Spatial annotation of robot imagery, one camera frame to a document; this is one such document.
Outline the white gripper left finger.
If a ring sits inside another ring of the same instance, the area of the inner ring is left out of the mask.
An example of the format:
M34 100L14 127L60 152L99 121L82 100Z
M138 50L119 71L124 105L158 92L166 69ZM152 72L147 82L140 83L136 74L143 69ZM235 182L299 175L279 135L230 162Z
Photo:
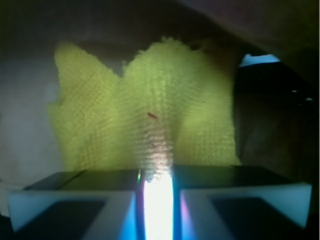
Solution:
M143 240L141 172L58 172L8 193L17 240Z

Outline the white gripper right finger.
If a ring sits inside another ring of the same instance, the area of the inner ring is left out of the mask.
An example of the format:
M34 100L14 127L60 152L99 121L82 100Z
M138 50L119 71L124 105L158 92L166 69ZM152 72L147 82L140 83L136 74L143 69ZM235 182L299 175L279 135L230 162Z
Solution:
M301 240L312 196L258 166L173 167L176 240Z

